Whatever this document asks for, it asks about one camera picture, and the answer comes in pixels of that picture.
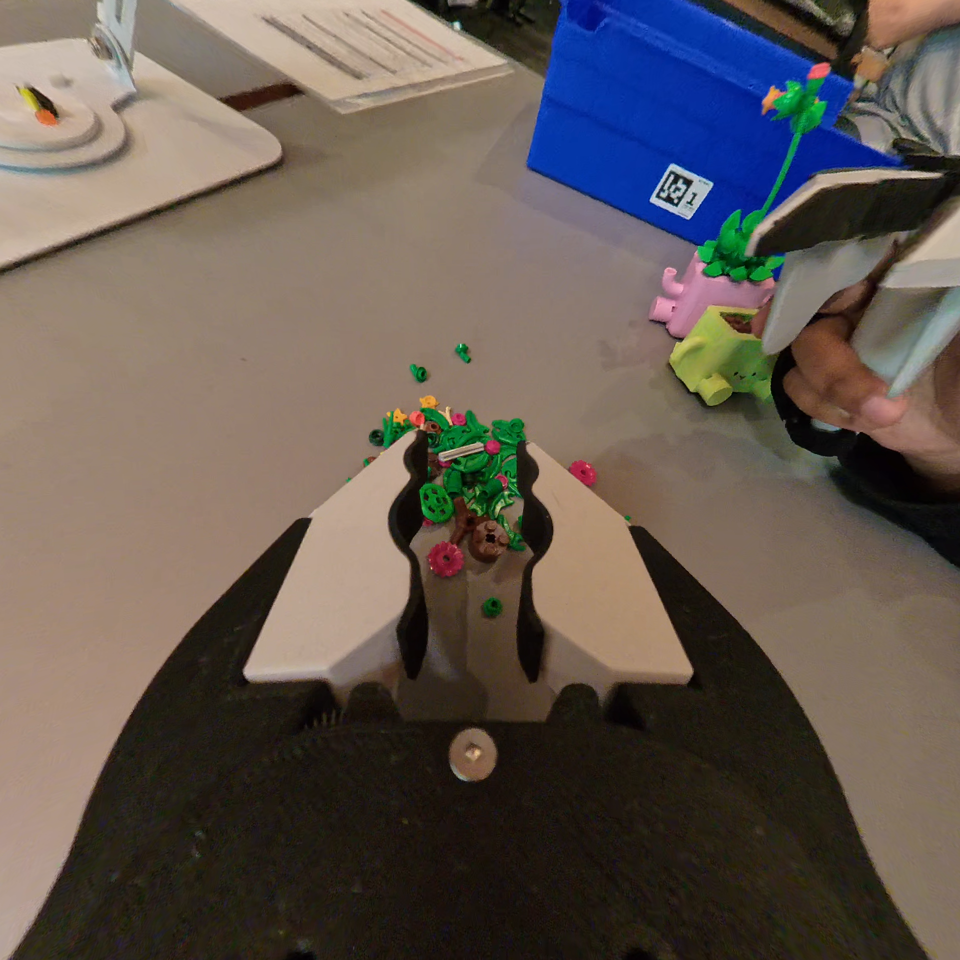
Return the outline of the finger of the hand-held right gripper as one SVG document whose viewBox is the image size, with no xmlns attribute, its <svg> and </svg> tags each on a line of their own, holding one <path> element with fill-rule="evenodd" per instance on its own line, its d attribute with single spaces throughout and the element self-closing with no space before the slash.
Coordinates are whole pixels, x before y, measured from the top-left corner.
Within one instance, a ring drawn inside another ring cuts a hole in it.
<svg viewBox="0 0 960 960">
<path fill-rule="evenodd" d="M 888 234 L 788 252 L 759 336 L 764 353 L 787 348 L 824 304 L 866 279 L 900 241 Z"/>
<path fill-rule="evenodd" d="M 811 176 L 753 229 L 748 257 L 913 232 L 954 195 L 954 171 L 850 169 Z"/>
</svg>

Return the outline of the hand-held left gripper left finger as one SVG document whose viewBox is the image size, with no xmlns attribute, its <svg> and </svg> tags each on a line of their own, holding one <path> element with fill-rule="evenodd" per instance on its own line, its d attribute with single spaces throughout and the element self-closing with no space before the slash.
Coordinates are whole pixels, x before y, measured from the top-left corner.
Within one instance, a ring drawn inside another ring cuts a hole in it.
<svg viewBox="0 0 960 960">
<path fill-rule="evenodd" d="M 331 494 L 308 525 L 244 665 L 252 685 L 322 681 L 339 706 L 364 683 L 396 697 L 412 534 L 394 509 L 426 436 L 411 431 Z"/>
</svg>

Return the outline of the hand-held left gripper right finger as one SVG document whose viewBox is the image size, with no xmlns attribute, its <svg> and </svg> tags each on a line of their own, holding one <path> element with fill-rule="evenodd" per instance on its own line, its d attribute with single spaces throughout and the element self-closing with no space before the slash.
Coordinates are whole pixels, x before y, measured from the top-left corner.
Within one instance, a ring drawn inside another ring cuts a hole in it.
<svg viewBox="0 0 960 960">
<path fill-rule="evenodd" d="M 690 659 L 628 521 L 531 441 L 517 450 L 521 576 L 518 721 L 542 721 L 562 690 L 601 706 L 622 685 L 685 686 Z"/>
</svg>

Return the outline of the pile of toy brick pieces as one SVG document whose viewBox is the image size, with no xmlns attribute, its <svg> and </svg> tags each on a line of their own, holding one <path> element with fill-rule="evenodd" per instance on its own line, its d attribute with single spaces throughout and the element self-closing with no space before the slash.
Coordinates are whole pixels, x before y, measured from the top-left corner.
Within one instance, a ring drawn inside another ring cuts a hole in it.
<svg viewBox="0 0 960 960">
<path fill-rule="evenodd" d="M 409 410 L 389 409 L 368 431 L 379 451 L 409 436 L 426 438 L 426 481 L 416 495 L 421 527 L 443 531 L 440 542 L 461 547 L 464 563 L 492 565 L 526 549 L 522 534 L 520 446 L 525 423 L 518 417 L 482 422 L 471 410 L 456 409 L 422 395 Z"/>
</svg>

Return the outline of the person's right hand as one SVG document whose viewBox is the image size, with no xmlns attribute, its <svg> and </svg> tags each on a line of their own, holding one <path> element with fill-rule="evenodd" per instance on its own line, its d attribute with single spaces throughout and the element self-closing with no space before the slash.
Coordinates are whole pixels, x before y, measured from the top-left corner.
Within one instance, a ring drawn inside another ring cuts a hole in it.
<svg viewBox="0 0 960 960">
<path fill-rule="evenodd" d="M 898 398 L 865 366 L 851 340 L 876 283 L 835 294 L 791 345 L 795 366 L 787 396 L 812 420 L 866 434 L 901 454 L 928 487 L 957 496 L 959 487 L 959 342 Z"/>
</svg>

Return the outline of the lime toy brick flowerpot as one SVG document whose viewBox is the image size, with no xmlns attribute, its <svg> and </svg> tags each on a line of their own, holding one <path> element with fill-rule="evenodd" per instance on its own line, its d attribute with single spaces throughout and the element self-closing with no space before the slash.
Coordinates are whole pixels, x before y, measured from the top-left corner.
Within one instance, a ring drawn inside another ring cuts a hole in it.
<svg viewBox="0 0 960 960">
<path fill-rule="evenodd" d="M 709 306 L 668 360 L 680 383 L 707 407 L 734 394 L 772 402 L 776 355 L 767 355 L 753 334 L 759 309 Z"/>
</svg>

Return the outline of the pink toy brick flowerpot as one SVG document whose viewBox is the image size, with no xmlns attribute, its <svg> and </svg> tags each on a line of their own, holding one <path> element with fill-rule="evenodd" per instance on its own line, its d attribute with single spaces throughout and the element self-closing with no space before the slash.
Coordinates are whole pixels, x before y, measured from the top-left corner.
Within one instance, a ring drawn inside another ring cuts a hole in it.
<svg viewBox="0 0 960 960">
<path fill-rule="evenodd" d="M 731 213 L 717 236 L 698 246 L 681 278 L 677 270 L 664 270 L 662 294 L 651 303 L 649 320 L 661 323 L 675 339 L 686 338 L 709 306 L 758 309 L 772 296 L 775 270 L 781 256 L 749 255 L 754 230 L 774 207 L 805 135 L 822 123 L 827 103 L 820 91 L 832 73 L 824 61 L 814 64 L 804 81 L 789 79 L 785 89 L 771 86 L 762 101 L 762 114 L 789 121 L 791 140 L 776 179 L 762 208 L 743 216 Z"/>
</svg>

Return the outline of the blue plastic bin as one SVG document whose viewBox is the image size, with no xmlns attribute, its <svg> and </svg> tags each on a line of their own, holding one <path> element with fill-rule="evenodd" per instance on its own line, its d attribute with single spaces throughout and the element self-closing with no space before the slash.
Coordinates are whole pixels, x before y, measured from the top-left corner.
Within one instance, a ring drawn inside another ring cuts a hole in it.
<svg viewBox="0 0 960 960">
<path fill-rule="evenodd" d="M 828 54 L 728 2 L 563 2 L 528 166 L 692 243 L 760 210 L 793 131 L 763 113 Z"/>
</svg>

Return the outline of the white metal stand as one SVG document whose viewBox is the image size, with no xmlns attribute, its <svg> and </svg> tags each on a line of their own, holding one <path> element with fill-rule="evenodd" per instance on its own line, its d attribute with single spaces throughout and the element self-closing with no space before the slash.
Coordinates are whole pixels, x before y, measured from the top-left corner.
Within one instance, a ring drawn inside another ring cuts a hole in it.
<svg viewBox="0 0 960 960">
<path fill-rule="evenodd" d="M 3 272 L 278 166 L 268 130 L 136 52 L 138 2 L 90 37 L 1 50 Z"/>
</svg>

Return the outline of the laminated paper sheet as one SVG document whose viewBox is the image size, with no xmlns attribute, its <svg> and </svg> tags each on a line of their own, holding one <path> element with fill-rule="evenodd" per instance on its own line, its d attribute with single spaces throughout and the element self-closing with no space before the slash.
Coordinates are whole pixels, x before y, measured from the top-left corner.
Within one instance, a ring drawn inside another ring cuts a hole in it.
<svg viewBox="0 0 960 960">
<path fill-rule="evenodd" d="M 174 1 L 338 114 L 503 77 L 510 60 L 407 1 Z"/>
</svg>

